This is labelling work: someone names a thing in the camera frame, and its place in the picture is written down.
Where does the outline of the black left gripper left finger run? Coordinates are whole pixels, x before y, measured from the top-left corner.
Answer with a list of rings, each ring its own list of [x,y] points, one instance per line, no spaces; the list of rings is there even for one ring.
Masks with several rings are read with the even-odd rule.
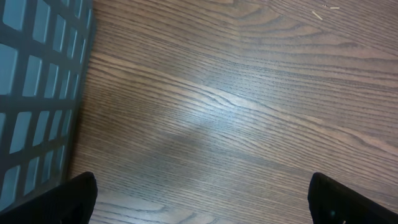
[[[1,224],[87,224],[98,188],[93,173],[84,172],[1,215]]]

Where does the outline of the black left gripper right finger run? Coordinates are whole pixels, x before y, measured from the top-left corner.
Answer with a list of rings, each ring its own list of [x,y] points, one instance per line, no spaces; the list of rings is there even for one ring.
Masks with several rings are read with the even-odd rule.
[[[397,224],[397,214],[316,172],[308,189],[314,224]]]

